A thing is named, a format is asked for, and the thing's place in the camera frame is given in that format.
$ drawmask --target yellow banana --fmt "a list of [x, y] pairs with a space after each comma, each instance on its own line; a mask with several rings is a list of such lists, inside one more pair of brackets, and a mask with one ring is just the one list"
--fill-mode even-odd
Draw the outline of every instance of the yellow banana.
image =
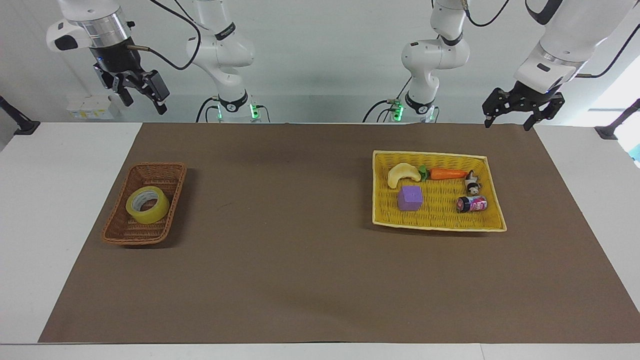
[[391, 189], [395, 189], [398, 186], [398, 181], [405, 177], [410, 177], [414, 181], [420, 181], [422, 178], [417, 168], [407, 163], [400, 163], [389, 171], [387, 184]]

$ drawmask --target purple block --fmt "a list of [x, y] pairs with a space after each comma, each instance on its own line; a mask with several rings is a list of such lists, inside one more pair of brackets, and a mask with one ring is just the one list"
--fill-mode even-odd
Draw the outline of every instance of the purple block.
[[403, 186], [398, 193], [398, 208], [402, 211], [418, 211], [423, 201], [419, 186]]

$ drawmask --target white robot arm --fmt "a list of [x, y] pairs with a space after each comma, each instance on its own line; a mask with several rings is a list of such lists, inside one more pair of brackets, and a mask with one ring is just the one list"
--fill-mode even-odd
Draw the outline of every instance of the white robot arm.
[[525, 130], [552, 119], [564, 104], [560, 86], [576, 77], [596, 47], [620, 25], [637, 0], [547, 0], [531, 16], [546, 27], [545, 34], [516, 71], [516, 83], [505, 92], [496, 88], [483, 104], [486, 127], [499, 115], [532, 111]]
[[469, 60], [470, 49], [463, 39], [465, 11], [460, 0], [436, 0], [431, 13], [431, 27], [438, 38], [420, 40], [404, 47], [402, 62], [411, 72], [409, 91], [401, 98], [403, 118], [427, 122], [440, 80], [434, 70], [455, 69]]
[[156, 70], [144, 71], [131, 28], [120, 5], [114, 0], [58, 0], [64, 19], [47, 30], [47, 45], [52, 51], [89, 47], [96, 59], [93, 66], [102, 84], [120, 96], [126, 106], [133, 103], [127, 88], [147, 96], [159, 114], [166, 112], [164, 100], [169, 96]]
[[[235, 69], [253, 63], [253, 43], [242, 36], [231, 20], [224, 0], [194, 0], [196, 22], [209, 33], [202, 37], [200, 51], [193, 63], [213, 79], [220, 102], [219, 118], [226, 122], [252, 122], [259, 114]], [[187, 54], [192, 56], [196, 40], [189, 39]]]

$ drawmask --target brown table surface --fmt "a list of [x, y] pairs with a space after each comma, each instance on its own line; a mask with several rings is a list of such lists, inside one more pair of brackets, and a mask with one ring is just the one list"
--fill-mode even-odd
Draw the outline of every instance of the brown table surface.
[[[487, 156], [509, 230], [371, 224], [373, 150]], [[188, 165], [171, 233], [101, 243], [142, 161]], [[40, 341], [637, 343], [640, 314], [534, 131], [144, 124]]]

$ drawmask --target masking tape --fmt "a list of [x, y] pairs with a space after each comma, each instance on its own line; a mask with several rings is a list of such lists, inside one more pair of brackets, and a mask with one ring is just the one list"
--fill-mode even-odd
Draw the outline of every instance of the masking tape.
[[[157, 200], [148, 210], [140, 211], [147, 201]], [[131, 194], [127, 199], [127, 212], [141, 224], [153, 224], [160, 221], [169, 212], [169, 199], [156, 186], [145, 186]]]

